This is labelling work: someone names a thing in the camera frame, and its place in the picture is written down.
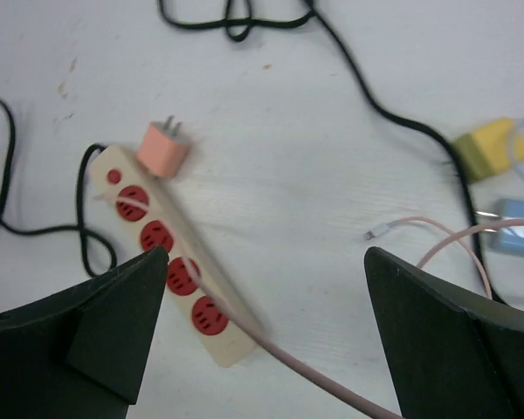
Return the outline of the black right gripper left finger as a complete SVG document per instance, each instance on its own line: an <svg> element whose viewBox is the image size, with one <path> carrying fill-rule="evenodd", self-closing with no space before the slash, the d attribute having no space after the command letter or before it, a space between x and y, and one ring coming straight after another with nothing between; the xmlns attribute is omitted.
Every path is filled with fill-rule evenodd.
<svg viewBox="0 0 524 419"><path fill-rule="evenodd" d="M145 252L0 313L0 418L124 418L136 404L169 257Z"/></svg>

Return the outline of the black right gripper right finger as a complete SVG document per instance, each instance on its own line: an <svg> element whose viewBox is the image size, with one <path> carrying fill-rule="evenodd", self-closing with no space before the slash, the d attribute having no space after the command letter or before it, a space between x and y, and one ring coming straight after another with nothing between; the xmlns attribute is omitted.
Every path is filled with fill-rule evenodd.
<svg viewBox="0 0 524 419"><path fill-rule="evenodd" d="M404 417L524 418L522 310L378 247L364 269Z"/></svg>

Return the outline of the beige power strip red sockets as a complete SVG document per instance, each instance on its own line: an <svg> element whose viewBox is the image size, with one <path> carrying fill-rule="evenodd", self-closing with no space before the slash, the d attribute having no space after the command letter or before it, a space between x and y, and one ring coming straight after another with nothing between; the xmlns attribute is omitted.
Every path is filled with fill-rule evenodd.
<svg viewBox="0 0 524 419"><path fill-rule="evenodd" d="M99 197L114 207L132 242L142 251L160 247L169 256L166 286L204 348L220 367L231 367L255 348L255 341L221 313L223 300L250 326L261 325L210 254L176 199L127 148L111 145L89 168Z"/></svg>

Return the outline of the blue USB charger cube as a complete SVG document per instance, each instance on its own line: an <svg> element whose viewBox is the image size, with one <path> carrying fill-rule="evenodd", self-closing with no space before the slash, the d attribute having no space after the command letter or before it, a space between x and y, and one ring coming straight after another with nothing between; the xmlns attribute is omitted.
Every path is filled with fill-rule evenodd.
<svg viewBox="0 0 524 419"><path fill-rule="evenodd" d="M476 211L481 221L523 220L524 200L503 198L498 200L493 209ZM524 257L524 226L505 227L490 230L490 247L497 252Z"/></svg>

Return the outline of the pink USB charger cube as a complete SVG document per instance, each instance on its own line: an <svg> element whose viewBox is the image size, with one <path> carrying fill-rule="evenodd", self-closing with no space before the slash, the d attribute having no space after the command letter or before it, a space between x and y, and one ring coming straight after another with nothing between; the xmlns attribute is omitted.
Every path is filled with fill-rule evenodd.
<svg viewBox="0 0 524 419"><path fill-rule="evenodd" d="M165 179L176 176L191 148L181 127L182 122L175 122L174 115L149 124L136 158L150 174Z"/></svg>

